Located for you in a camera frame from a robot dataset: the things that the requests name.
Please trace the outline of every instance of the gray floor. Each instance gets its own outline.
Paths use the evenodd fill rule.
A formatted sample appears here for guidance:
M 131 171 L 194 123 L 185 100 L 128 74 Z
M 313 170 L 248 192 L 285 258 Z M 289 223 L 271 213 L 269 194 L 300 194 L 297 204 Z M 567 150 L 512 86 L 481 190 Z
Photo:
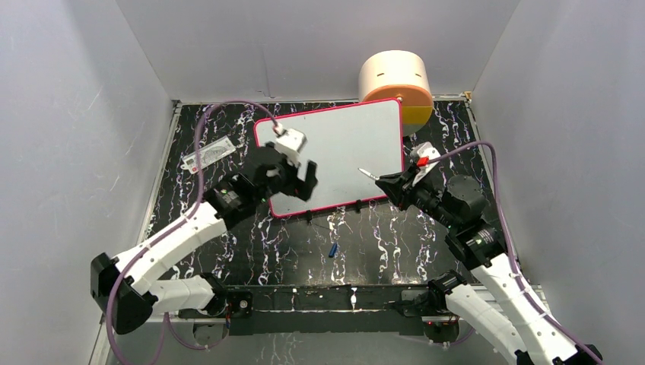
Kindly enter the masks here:
M 161 323 L 148 323 L 119 341 L 133 363 L 149 363 L 159 338 Z M 185 338 L 192 338 L 191 324 L 175 324 Z M 110 354 L 108 364 L 118 364 Z M 212 364 L 499 364 L 504 359 L 480 335 L 442 349 L 424 338 L 403 338 L 396 333 L 280 333 L 227 338 L 206 351 L 183 348 L 167 333 L 158 365 Z

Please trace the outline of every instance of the black marble table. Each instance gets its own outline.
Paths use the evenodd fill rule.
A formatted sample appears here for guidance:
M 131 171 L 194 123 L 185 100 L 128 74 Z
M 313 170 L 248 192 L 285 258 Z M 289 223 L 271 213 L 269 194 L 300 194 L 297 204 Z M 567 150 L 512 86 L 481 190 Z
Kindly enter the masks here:
M 339 103 L 271 103 L 276 115 L 317 110 Z M 430 141 L 440 153 L 475 140 L 463 101 L 438 101 L 428 123 L 405 139 L 409 154 L 417 144 Z M 185 211 L 197 195 L 196 176 L 182 170 L 181 157 L 193 152 L 196 120 L 205 106 L 184 106 L 174 131 L 148 234 L 159 231 Z M 253 124 L 266 116 L 252 106 L 226 106 L 208 121 L 203 145 L 228 136 L 236 151 L 205 169 L 206 188 L 239 166 L 256 146 Z M 444 161 L 431 172 L 436 182 L 456 174 L 475 177 L 489 200 L 492 198 L 484 162 L 477 150 Z M 489 207 L 485 213 L 495 218 Z M 274 218 L 268 205 L 222 237 L 213 239 L 178 262 L 164 278 L 189 278 L 215 273 L 229 285 L 338 285 L 420 284 L 449 269 L 470 281 L 473 277 L 448 250 L 446 230 L 416 208 L 401 212 L 387 201 L 370 202 L 359 213 L 336 208 L 315 214 L 311 224 L 303 217 Z M 333 243 L 335 258 L 328 257 Z

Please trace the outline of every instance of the label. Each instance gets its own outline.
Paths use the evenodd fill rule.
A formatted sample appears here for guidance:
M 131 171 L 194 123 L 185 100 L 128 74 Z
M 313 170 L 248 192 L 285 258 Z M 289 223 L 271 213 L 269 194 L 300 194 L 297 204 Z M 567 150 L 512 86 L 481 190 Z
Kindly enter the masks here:
M 233 152 L 235 152 L 235 146 L 233 146 L 233 143 L 230 142 L 228 137 L 220 138 L 209 145 L 199 148 L 199 154 L 202 158 L 202 170 Z M 188 170 L 191 174 L 197 173 L 195 152 L 182 157 L 182 160 L 182 169 Z

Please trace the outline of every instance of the white marker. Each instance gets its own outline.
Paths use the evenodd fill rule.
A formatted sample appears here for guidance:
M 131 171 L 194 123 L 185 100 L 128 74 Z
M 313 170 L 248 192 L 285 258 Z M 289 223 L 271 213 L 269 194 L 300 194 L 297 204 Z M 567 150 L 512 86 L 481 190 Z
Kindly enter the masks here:
M 369 171 L 367 171 L 365 169 L 361 169 L 360 167 L 358 168 L 358 171 L 361 171 L 365 176 L 369 177 L 370 179 L 372 179 L 374 181 L 377 181 L 379 179 L 378 176 L 374 176 Z

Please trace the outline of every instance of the whiteboard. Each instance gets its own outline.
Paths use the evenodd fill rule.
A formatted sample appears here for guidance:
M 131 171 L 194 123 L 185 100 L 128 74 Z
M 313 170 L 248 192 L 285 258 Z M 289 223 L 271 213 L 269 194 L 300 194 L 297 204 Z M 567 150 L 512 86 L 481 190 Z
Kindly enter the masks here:
M 307 161 L 318 164 L 318 185 L 311 199 L 277 194 L 269 199 L 275 217 L 302 214 L 357 200 L 382 198 L 383 191 L 358 167 L 376 176 L 403 170 L 401 104 L 396 99 L 338 106 L 330 109 L 280 116 L 280 123 L 307 136 L 300 154 L 299 177 L 304 179 Z M 270 119 L 254 127 L 258 146 L 274 141 Z

